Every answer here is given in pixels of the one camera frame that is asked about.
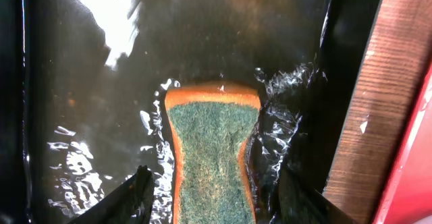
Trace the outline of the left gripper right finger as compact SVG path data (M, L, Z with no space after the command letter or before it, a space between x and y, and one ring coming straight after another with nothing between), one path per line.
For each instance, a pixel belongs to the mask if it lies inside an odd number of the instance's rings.
M278 183L277 223L356 224L322 194L303 182L291 169L281 169Z

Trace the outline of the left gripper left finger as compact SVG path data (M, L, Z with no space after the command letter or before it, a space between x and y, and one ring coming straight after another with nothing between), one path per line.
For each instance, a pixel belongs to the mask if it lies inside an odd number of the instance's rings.
M155 181L147 166L137 172L98 204L70 224L143 224L148 223L154 200Z

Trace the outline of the green orange sponge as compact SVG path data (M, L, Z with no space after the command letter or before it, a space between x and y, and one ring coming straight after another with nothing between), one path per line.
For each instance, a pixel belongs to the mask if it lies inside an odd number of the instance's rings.
M175 153L174 223L255 223L246 153L260 108L258 92L242 85L167 91Z

